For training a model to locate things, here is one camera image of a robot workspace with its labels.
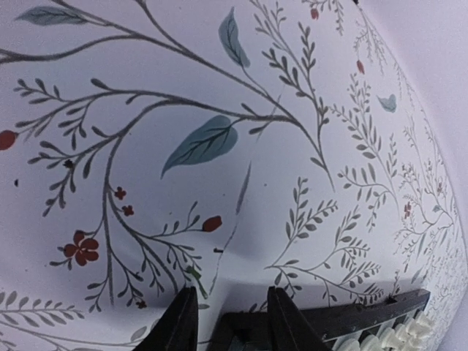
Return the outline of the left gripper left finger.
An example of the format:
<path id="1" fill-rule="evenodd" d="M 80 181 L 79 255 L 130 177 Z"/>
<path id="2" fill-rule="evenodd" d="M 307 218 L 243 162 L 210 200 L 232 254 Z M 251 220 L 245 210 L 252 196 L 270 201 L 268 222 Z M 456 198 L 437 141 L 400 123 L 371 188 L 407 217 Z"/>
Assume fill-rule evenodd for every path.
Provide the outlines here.
<path id="1" fill-rule="evenodd" d="M 194 351 L 198 323 L 197 290 L 185 287 L 134 351 Z"/>

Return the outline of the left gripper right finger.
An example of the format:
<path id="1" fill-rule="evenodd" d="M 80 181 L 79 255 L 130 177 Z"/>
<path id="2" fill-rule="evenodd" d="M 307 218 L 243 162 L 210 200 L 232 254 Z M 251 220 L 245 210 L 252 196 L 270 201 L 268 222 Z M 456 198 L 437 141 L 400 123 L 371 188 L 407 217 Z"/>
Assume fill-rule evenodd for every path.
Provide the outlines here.
<path id="1" fill-rule="evenodd" d="M 268 337 L 272 350 L 329 350 L 282 288 L 269 287 L 267 303 Z"/>

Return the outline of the black and grey chessboard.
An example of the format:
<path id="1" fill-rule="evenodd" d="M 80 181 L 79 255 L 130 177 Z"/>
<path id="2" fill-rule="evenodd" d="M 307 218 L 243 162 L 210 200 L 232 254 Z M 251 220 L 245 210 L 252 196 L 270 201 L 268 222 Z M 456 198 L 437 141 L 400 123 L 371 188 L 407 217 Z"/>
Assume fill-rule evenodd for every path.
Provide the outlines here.
<path id="1" fill-rule="evenodd" d="M 365 330 L 376 331 L 378 325 L 400 316 L 424 312 L 429 302 L 427 290 L 394 295 L 372 306 L 360 303 L 318 309 L 299 309 L 312 329 L 329 350 L 337 340 L 360 336 Z M 230 312 L 218 322 L 208 343 L 209 350 L 272 350 L 268 337 L 267 310 L 264 312 Z"/>

